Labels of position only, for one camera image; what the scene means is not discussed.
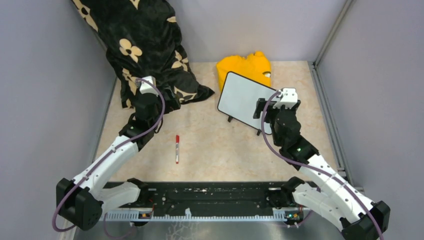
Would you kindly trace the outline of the red capped white marker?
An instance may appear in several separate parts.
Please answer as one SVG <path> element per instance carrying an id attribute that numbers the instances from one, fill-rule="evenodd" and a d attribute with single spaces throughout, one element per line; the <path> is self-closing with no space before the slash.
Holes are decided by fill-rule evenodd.
<path id="1" fill-rule="evenodd" d="M 180 136 L 177 134 L 175 136 L 175 163 L 179 164 L 179 154 L 180 154 Z"/>

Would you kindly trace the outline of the black framed whiteboard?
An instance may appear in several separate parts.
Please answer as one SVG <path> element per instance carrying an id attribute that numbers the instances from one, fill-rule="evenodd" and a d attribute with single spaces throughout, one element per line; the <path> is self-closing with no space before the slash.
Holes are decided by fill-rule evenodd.
<path id="1" fill-rule="evenodd" d="M 256 135 L 260 136 L 261 120 L 253 118 L 257 100 L 260 98 L 268 100 L 275 92 L 274 88 L 230 71 L 225 77 L 217 110 L 227 115 L 229 123 L 237 120 L 255 129 Z"/>

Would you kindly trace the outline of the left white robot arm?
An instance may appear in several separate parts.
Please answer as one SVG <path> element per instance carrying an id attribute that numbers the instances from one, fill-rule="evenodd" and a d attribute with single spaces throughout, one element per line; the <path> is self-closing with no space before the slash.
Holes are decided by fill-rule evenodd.
<path id="1" fill-rule="evenodd" d="M 143 83 L 136 98 L 135 112 L 109 148 L 89 167 L 72 179 L 62 178 L 56 185 L 56 209 L 52 226 L 57 232 L 58 216 L 83 231 L 93 228 L 111 210 L 134 203 L 144 207 L 150 193 L 146 183 L 136 178 L 106 188 L 111 177 L 139 153 L 158 133 L 163 116 L 180 109 L 181 104 L 168 86 L 157 88 Z"/>

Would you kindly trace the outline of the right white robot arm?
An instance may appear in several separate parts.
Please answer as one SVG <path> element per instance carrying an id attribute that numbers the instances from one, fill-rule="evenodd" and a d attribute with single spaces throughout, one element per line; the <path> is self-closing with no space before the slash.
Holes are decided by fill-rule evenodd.
<path id="1" fill-rule="evenodd" d="M 308 176 L 316 185 L 293 177 L 283 187 L 281 199 L 287 206 L 309 208 L 332 223 L 346 240 L 382 240 L 388 229 L 390 207 L 384 201 L 373 201 L 363 195 L 334 170 L 300 133 L 296 117 L 297 102 L 292 108 L 274 108 L 273 99 L 259 98 L 253 118 L 269 123 L 275 150 L 264 136 L 265 144 L 279 158 Z"/>

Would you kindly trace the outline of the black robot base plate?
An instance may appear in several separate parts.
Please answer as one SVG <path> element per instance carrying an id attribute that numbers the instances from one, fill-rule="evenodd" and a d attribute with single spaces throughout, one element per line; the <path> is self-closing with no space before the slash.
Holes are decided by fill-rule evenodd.
<path id="1" fill-rule="evenodd" d="M 154 208 L 155 217 L 255 217 L 275 210 L 302 213 L 286 181 L 147 182 L 142 197 L 123 208 Z"/>

